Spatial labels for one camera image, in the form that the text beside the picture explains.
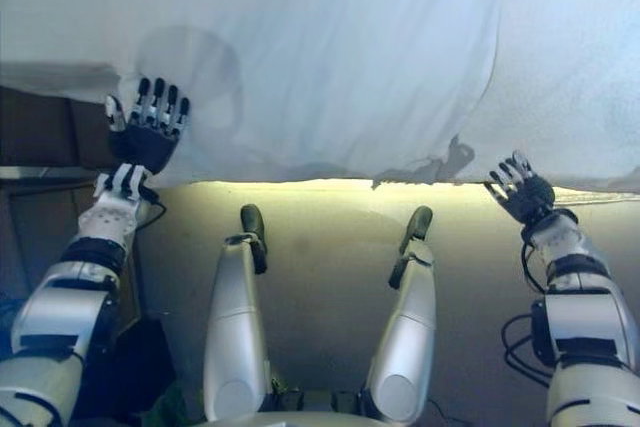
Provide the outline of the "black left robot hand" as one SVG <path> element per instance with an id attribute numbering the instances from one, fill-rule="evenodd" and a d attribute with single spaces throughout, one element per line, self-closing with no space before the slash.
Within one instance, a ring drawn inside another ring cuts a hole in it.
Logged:
<path id="1" fill-rule="evenodd" d="M 160 173 L 182 137 L 190 107 L 190 99 L 160 77 L 140 79 L 129 112 L 118 98 L 106 96 L 104 108 L 112 155 L 141 165 L 153 175 Z"/>

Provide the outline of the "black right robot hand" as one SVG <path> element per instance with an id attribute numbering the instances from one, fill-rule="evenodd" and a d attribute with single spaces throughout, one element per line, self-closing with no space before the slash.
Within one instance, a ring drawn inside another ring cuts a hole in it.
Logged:
<path id="1" fill-rule="evenodd" d="M 493 199 L 518 223 L 531 226 L 552 213 L 555 193 L 519 150 L 498 163 L 483 183 Z"/>

